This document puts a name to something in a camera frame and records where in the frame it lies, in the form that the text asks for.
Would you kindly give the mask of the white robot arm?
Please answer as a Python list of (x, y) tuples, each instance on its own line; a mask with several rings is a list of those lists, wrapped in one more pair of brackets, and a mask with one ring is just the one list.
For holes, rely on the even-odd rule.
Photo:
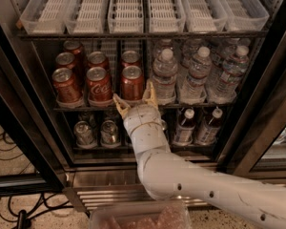
[(112, 97), (130, 137), (141, 184), (155, 200), (198, 198), (263, 229), (286, 229), (286, 187), (214, 172), (171, 152), (152, 83), (130, 106)]

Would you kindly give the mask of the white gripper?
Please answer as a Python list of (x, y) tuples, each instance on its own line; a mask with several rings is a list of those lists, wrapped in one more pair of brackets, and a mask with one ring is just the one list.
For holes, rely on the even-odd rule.
[(131, 106), (117, 94), (112, 96), (116, 110), (123, 118), (124, 128), (129, 136), (135, 131), (147, 130), (152, 133), (162, 134), (161, 114), (158, 111), (158, 101), (151, 79), (147, 80), (142, 101), (145, 104)]

